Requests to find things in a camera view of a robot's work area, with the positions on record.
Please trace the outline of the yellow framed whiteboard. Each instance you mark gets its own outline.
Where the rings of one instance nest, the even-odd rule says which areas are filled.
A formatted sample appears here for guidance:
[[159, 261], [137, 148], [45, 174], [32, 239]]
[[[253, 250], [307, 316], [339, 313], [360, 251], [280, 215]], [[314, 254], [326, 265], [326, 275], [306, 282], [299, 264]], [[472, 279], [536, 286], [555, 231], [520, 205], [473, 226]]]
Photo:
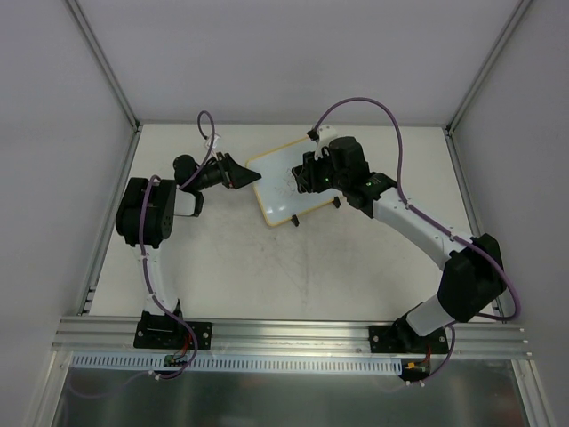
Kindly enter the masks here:
[[305, 136], [246, 162], [245, 167], [261, 174], [261, 179], [253, 184], [253, 190], [268, 226], [276, 227], [289, 222], [293, 214], [334, 197], [341, 199], [340, 192], [334, 189], [319, 194], [298, 193], [292, 169], [302, 163], [302, 155], [313, 151], [314, 146], [315, 143]]

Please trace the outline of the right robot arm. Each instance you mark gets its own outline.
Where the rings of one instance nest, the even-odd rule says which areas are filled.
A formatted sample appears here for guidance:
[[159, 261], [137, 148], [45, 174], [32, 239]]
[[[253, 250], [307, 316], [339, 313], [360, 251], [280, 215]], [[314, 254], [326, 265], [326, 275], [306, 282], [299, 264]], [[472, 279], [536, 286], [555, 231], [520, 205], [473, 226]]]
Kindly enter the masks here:
[[370, 170], [355, 138], [335, 138], [320, 155], [304, 153], [292, 175], [301, 194], [338, 190], [351, 207], [399, 232], [442, 271], [437, 292], [379, 334], [372, 350], [424, 352], [430, 334], [468, 322], [506, 290], [497, 240], [456, 235], [418, 213], [393, 179]]

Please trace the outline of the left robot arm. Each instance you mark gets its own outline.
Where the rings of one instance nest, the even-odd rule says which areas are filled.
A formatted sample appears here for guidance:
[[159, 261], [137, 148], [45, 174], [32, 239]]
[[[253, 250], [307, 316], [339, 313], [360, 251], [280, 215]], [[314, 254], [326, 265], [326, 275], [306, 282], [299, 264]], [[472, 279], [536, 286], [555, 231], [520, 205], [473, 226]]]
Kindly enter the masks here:
[[116, 212], [116, 232], [133, 250], [146, 301], [137, 324], [133, 347], [143, 350], [209, 350], [212, 324], [184, 325], [180, 298], [163, 263], [165, 242], [174, 218], [197, 217], [203, 210], [203, 191], [216, 185], [241, 189], [261, 174], [220, 153], [199, 164], [190, 155], [173, 160], [172, 179], [131, 178]]

